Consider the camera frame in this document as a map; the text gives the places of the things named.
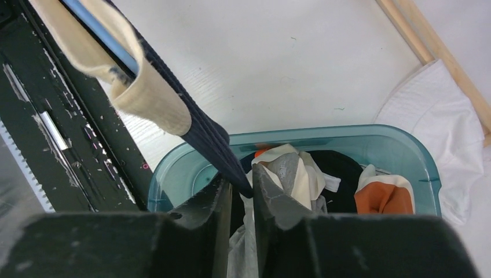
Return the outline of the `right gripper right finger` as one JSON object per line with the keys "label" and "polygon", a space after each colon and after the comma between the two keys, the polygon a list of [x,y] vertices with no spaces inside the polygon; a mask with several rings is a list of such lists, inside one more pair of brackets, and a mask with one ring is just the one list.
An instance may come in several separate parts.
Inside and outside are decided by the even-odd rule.
{"label": "right gripper right finger", "polygon": [[261,164],[252,167],[252,183],[259,277],[308,277],[305,218],[312,212],[284,193]]}

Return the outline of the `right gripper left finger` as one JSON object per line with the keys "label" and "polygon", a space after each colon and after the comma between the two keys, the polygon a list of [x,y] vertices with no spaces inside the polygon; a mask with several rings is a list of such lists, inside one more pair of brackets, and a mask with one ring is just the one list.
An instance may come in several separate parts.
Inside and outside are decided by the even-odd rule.
{"label": "right gripper left finger", "polygon": [[232,187],[220,174],[169,215],[170,277],[226,277]]}

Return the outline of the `grey underwear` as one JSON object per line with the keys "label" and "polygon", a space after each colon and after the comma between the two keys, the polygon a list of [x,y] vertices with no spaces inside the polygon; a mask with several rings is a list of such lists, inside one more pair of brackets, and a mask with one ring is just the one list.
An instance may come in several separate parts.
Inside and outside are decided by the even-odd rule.
{"label": "grey underwear", "polygon": [[[249,183],[252,166],[261,164],[273,182],[301,205],[315,213],[327,213],[324,189],[338,191],[341,179],[324,174],[311,154],[290,144],[263,149],[241,159]],[[244,224],[229,239],[227,277],[258,277],[257,244],[253,200],[241,197],[244,204]]]}

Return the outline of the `brown orange underwear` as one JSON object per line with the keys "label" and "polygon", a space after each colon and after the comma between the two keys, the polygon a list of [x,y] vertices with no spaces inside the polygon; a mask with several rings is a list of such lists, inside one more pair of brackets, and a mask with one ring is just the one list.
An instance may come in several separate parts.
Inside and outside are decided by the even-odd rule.
{"label": "brown orange underwear", "polygon": [[411,183],[401,175],[378,174],[374,165],[363,169],[354,194],[359,214],[414,214]]}

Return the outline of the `navy cream-band underwear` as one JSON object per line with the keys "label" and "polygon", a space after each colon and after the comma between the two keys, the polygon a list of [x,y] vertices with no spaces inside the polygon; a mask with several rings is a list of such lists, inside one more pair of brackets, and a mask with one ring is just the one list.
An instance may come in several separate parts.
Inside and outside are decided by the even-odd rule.
{"label": "navy cream-band underwear", "polygon": [[82,6],[135,60],[130,78],[93,34],[60,1],[31,1],[67,60],[78,71],[110,84],[112,106],[155,123],[179,136],[247,198],[253,190],[229,146],[227,131],[195,103],[148,42],[110,1],[82,1]]}

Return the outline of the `light blue hanger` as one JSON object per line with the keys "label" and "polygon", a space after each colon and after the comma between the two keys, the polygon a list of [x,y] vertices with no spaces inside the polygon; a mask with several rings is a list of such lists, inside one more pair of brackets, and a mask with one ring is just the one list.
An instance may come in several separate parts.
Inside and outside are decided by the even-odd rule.
{"label": "light blue hanger", "polygon": [[83,23],[85,29],[90,31],[92,37],[115,59],[120,69],[130,79],[135,79],[139,70],[137,62],[101,22],[80,1],[62,0],[60,2]]}

